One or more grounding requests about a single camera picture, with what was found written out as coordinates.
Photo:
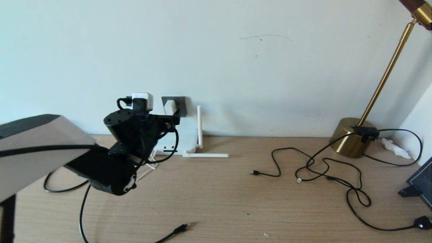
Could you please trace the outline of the white power adapter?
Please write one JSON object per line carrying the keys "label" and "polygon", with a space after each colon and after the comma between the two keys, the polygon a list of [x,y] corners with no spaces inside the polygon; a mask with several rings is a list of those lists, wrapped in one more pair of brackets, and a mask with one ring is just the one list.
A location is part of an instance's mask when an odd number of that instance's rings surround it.
{"label": "white power adapter", "polygon": [[168,100],[164,105],[165,115],[173,116],[179,110],[174,100]]}

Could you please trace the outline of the white router with antennas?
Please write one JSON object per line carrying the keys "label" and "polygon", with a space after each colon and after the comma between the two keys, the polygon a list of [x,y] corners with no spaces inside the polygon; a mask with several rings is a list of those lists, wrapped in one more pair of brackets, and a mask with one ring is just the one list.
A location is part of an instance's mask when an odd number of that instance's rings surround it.
{"label": "white router with antennas", "polygon": [[[197,106],[196,121],[186,120],[185,124],[176,126],[179,134],[179,142],[175,155],[188,158],[228,158],[229,154],[223,153],[199,153],[197,149],[203,148],[203,124],[202,108]],[[153,149],[157,155],[170,155],[176,142],[174,134],[167,134],[160,139]]]}

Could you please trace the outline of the brass desk lamp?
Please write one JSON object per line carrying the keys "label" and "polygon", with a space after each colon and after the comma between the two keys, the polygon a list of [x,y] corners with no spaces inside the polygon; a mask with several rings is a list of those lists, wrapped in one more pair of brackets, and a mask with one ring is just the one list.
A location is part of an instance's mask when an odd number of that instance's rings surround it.
{"label": "brass desk lamp", "polygon": [[399,2],[409,11],[411,20],[404,28],[378,86],[362,116],[360,118],[344,117],[341,119],[329,140],[330,147],[342,156],[361,158],[369,145],[379,138],[379,130],[367,121],[368,115],[384,89],[415,26],[420,25],[427,31],[432,31],[432,5],[427,0],[399,0]]}

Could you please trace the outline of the crumpled white tissue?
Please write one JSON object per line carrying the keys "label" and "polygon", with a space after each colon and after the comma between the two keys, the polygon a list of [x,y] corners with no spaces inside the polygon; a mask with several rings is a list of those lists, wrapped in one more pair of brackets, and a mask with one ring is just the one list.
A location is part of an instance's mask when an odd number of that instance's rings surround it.
{"label": "crumpled white tissue", "polygon": [[387,149],[388,151],[392,151],[395,155],[403,157],[405,159],[411,159],[409,153],[398,145],[395,145],[393,143],[393,140],[387,140],[385,138],[382,138],[381,143],[385,149]]}

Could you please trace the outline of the black clip stand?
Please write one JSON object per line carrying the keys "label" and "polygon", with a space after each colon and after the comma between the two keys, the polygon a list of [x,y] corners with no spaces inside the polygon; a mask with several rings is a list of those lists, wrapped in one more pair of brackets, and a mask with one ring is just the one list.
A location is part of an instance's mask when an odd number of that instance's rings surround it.
{"label": "black clip stand", "polygon": [[420,197],[422,194],[423,192],[414,185],[407,186],[398,191],[398,195],[401,197]]}

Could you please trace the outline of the grey wall socket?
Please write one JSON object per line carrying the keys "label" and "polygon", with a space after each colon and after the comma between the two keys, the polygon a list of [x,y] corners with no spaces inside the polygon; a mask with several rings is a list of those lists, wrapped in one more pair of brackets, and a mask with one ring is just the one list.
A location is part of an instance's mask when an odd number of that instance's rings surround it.
{"label": "grey wall socket", "polygon": [[186,117],[188,112],[187,112],[187,106],[186,106],[186,98],[185,97],[181,97],[181,96],[177,96],[177,97],[161,97],[163,106],[165,105],[165,103],[168,100],[174,100],[177,103],[177,106],[179,108],[178,112],[181,113],[182,117]]}

